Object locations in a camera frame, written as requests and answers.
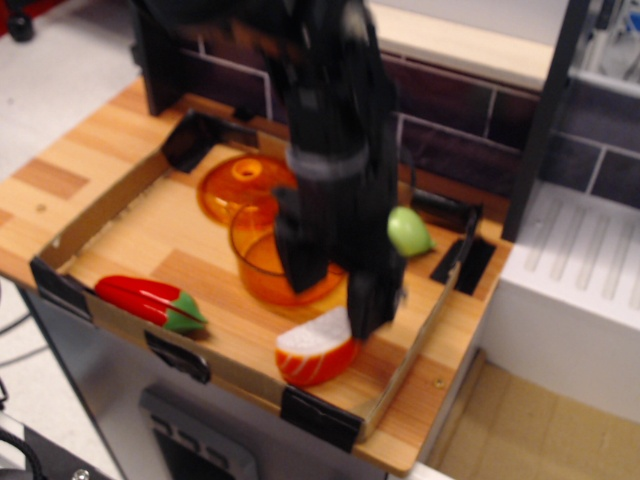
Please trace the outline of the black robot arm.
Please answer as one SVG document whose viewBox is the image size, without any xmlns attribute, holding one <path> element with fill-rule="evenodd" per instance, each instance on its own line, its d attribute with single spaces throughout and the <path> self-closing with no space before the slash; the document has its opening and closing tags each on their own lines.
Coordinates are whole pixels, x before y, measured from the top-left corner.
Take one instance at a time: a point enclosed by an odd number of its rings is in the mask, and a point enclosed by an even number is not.
<svg viewBox="0 0 640 480">
<path fill-rule="evenodd" d="M 139 1 L 168 33 L 226 34 L 263 56 L 287 114 L 295 188 L 274 196 L 277 251 L 291 288 L 331 264 L 349 276 L 347 314 L 360 340 L 392 321 L 406 263 L 387 233 L 398 201 L 390 130 L 395 87 L 361 1 Z"/>
</svg>

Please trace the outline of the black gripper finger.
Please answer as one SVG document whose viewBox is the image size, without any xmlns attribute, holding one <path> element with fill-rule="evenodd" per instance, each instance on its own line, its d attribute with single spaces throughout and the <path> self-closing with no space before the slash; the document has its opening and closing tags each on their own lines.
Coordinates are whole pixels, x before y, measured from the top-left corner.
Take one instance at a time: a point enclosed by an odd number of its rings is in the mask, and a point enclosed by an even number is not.
<svg viewBox="0 0 640 480">
<path fill-rule="evenodd" d="M 276 220 L 275 239 L 284 274 L 296 294 L 306 292 L 325 279 L 329 266 L 327 256 L 301 239 L 286 220 Z"/>
<path fill-rule="evenodd" d="M 382 272 L 355 271 L 347 289 L 347 312 L 352 336 L 367 340 L 379 327 L 391 322 L 404 294 L 405 264 Z"/>
</svg>

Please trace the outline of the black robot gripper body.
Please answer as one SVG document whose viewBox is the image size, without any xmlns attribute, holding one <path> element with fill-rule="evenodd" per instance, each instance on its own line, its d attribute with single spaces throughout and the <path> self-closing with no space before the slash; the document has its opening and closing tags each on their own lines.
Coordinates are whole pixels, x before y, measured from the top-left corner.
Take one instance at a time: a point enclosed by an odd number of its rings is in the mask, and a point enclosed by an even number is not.
<svg viewBox="0 0 640 480">
<path fill-rule="evenodd" d="M 359 149 L 321 155 L 289 149 L 286 164 L 298 186 L 274 191 L 277 219 L 286 220 L 329 263 L 349 274 L 405 264 L 387 235 L 388 216 L 397 204 L 395 153 Z"/>
</svg>

